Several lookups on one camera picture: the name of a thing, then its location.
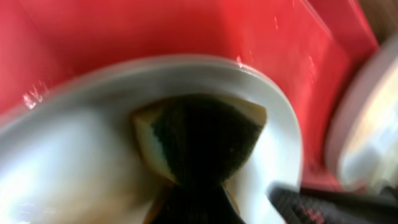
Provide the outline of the green yellow sponge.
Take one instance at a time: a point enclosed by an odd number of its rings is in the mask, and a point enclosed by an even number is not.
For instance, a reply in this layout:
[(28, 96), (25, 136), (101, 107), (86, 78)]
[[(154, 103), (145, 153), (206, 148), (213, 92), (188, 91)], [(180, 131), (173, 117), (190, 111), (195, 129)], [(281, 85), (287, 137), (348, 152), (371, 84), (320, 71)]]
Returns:
[(225, 95), (160, 100), (131, 116), (143, 161), (184, 188), (218, 185), (250, 158), (267, 123), (265, 107)]

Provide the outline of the white plate with sauce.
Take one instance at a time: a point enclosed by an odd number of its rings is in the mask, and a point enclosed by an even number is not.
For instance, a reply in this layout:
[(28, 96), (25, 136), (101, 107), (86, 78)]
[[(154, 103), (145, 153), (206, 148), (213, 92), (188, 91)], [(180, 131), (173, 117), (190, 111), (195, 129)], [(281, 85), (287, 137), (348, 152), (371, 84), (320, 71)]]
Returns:
[(349, 84), (325, 141), (325, 165), (345, 191), (397, 187), (397, 36)]

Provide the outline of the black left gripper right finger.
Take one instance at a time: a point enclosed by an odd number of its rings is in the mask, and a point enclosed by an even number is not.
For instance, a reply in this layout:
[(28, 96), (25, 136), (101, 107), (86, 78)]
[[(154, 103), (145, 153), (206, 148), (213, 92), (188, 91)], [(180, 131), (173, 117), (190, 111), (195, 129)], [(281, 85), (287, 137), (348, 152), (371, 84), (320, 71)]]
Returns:
[(376, 195), (330, 192), (276, 185), (269, 200), (286, 223), (397, 224), (397, 189), (384, 187)]

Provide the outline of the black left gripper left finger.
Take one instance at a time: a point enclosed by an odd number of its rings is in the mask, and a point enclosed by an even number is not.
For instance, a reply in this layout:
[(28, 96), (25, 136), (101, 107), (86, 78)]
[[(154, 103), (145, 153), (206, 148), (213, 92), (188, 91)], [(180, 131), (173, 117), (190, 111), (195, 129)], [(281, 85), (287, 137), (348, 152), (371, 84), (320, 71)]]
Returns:
[(223, 185), (188, 192), (178, 185), (164, 189), (149, 210), (150, 224), (245, 224)]

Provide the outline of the small white plate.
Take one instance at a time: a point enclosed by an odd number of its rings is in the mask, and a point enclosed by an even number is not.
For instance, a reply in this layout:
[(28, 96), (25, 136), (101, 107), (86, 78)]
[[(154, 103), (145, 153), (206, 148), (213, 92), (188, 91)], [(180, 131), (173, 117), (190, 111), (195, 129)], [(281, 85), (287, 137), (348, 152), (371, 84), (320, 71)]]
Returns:
[(161, 98), (221, 93), (255, 102), (267, 123), (227, 188), (246, 223), (282, 223), (275, 184), (298, 190), (303, 143), (281, 89), (261, 72), (204, 55), (119, 63), (68, 82), (1, 127), (2, 223), (146, 223), (168, 184), (139, 158), (132, 111)]

